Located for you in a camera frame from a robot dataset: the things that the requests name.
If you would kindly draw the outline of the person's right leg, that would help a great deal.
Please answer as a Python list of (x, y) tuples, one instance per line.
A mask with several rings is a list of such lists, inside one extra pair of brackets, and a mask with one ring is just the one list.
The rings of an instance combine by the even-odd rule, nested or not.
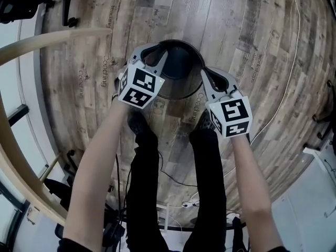
[(226, 194), (218, 138), (211, 129), (190, 134), (194, 151), (199, 209), (194, 229), (183, 252), (224, 252)]

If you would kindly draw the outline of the white power strip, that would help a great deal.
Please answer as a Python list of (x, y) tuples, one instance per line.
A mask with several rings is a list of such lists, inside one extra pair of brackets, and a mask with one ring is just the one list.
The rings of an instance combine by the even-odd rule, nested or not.
[(183, 201), (181, 203), (181, 206), (183, 208), (190, 208), (190, 207), (199, 207), (199, 199), (193, 198), (188, 201)]

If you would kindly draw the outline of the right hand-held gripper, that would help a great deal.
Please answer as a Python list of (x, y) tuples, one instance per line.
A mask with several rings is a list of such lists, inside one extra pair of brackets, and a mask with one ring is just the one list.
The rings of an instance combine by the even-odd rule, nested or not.
[(220, 135), (227, 139), (248, 134), (253, 115), (248, 97), (243, 96), (236, 79), (231, 74), (215, 67), (203, 68), (201, 76), (207, 96), (206, 109), (212, 124)]

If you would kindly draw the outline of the person's right forearm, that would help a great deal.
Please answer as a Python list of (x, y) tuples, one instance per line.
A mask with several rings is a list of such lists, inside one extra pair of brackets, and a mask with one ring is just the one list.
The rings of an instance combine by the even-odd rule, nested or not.
[(268, 184), (245, 135), (231, 138), (238, 195), (252, 252), (287, 252), (271, 210)]

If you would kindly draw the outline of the person's right shoe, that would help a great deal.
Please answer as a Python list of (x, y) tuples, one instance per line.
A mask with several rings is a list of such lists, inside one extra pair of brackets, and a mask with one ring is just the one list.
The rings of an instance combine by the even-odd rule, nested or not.
[(212, 123), (211, 121), (211, 118), (210, 118), (210, 114), (207, 110), (205, 110), (199, 121), (198, 121), (198, 124), (197, 124), (197, 129), (201, 130), (201, 129), (210, 129), (210, 130), (215, 130), (216, 127), (214, 126), (214, 124)]

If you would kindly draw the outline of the white desk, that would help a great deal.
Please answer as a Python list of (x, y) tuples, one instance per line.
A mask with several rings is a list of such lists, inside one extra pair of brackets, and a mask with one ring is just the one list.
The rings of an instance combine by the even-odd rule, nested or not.
[(336, 155), (331, 140), (327, 140), (320, 148), (305, 143), (303, 145), (303, 153), (313, 155), (320, 164), (330, 164), (336, 168)]

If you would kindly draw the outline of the person's shoe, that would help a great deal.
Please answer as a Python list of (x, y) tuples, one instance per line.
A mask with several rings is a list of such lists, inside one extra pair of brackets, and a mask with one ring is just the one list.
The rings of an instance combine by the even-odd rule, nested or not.
[(198, 121), (198, 124), (197, 124), (197, 129), (201, 130), (201, 129), (210, 129), (210, 130), (215, 130), (216, 127), (214, 126), (214, 124), (212, 123), (211, 121), (211, 118), (210, 118), (210, 114), (207, 110), (205, 110), (199, 121)]
[(128, 115), (127, 123), (135, 135), (150, 131), (150, 127), (141, 112), (131, 111)]

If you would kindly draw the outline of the person's black shirt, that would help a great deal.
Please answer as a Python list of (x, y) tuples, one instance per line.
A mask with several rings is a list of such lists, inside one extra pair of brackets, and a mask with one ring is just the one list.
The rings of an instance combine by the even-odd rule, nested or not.
[[(77, 242), (70, 239), (62, 239), (57, 248), (57, 252), (92, 252), (88, 248), (78, 244)], [(290, 252), (284, 247), (276, 247), (268, 252)]]

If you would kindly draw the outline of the person's left shoe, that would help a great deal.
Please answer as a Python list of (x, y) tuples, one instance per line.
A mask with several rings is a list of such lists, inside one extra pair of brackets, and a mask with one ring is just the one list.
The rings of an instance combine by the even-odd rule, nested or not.
[(127, 123), (135, 135), (150, 131), (150, 127), (141, 112), (131, 111), (128, 115)]

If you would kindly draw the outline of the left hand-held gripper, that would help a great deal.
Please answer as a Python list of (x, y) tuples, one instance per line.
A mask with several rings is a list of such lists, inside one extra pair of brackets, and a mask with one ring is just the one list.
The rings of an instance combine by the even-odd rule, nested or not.
[[(160, 77), (168, 57), (158, 43), (138, 46), (125, 70), (119, 74), (119, 101), (144, 109), (159, 93), (165, 80)], [(153, 62), (153, 67), (144, 62)]]

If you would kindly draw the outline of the black mesh waste bin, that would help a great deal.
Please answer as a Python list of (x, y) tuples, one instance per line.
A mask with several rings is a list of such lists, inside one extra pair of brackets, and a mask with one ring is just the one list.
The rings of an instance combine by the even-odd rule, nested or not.
[(160, 51), (168, 54), (161, 77), (165, 80), (158, 96), (182, 100), (192, 96), (202, 86), (201, 70), (205, 61), (191, 44), (177, 39), (159, 42)]

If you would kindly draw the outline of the person's left forearm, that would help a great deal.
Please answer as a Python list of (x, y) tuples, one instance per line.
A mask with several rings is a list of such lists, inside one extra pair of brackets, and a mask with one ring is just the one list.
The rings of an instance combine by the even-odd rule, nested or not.
[(76, 173), (63, 237), (101, 252), (104, 207), (123, 120), (129, 105), (114, 99), (86, 148)]

